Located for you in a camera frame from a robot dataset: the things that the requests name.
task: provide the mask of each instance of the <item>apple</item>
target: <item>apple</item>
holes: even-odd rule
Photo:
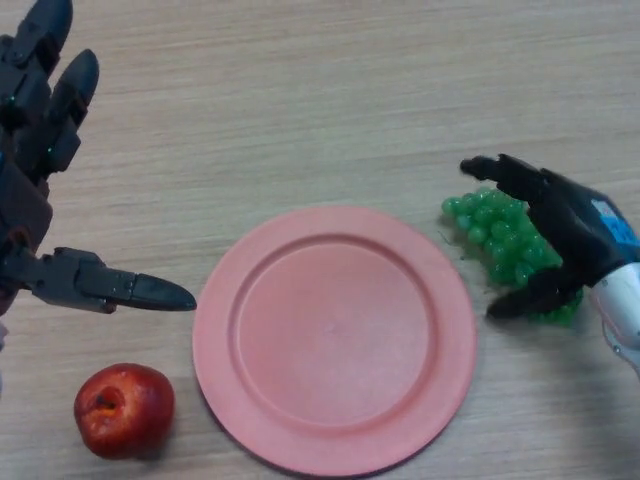
[[[100,370],[80,388],[73,405],[82,441],[111,460],[159,450],[173,423],[175,394],[162,373],[135,363]]]

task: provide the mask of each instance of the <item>pink plate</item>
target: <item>pink plate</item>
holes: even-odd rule
[[[453,418],[475,317],[422,234],[365,208],[311,208],[223,257],[193,355],[212,411],[248,450],[302,474],[360,475],[410,457]]]

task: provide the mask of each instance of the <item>wooden table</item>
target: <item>wooden table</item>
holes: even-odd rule
[[[0,32],[28,6],[2,0]],[[506,152],[611,194],[640,225],[639,24],[632,0],[76,0],[62,65],[89,47],[102,76],[84,144],[51,181],[42,252],[94,250],[198,293],[274,215],[382,209],[455,258],[480,348],[450,427],[381,478],[639,478],[640,384],[597,317],[585,308],[579,334],[487,326],[484,273],[437,223],[445,197],[474,187],[458,162]],[[3,320],[1,479],[280,478],[207,412],[191,314],[103,317],[22,294]],[[177,391],[157,462],[101,461],[80,441],[76,391],[120,361],[154,366]]]

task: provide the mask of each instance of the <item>robotic hand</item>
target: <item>robotic hand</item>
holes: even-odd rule
[[[85,50],[51,91],[48,80],[71,28],[71,0],[37,0],[15,37],[0,36],[0,316],[20,289],[52,305],[113,313],[117,305],[164,311],[196,307],[184,288],[108,268],[92,252],[36,252],[51,222],[48,178],[80,146],[78,129],[98,84]],[[3,327],[0,324],[0,349]]]
[[[496,299],[488,316],[547,313],[589,287],[607,343],[640,375],[640,240],[611,199],[508,155],[464,160],[460,170],[526,202],[531,222],[563,260]]]

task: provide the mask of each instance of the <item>grape bunch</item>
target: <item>grape bunch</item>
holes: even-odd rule
[[[442,212],[455,222],[470,244],[482,250],[494,285],[520,288],[533,272],[562,263],[531,223],[526,203],[498,189],[482,187],[462,197],[447,198],[442,203]],[[582,297],[580,291],[570,304],[544,315],[532,315],[532,319],[570,326]]]

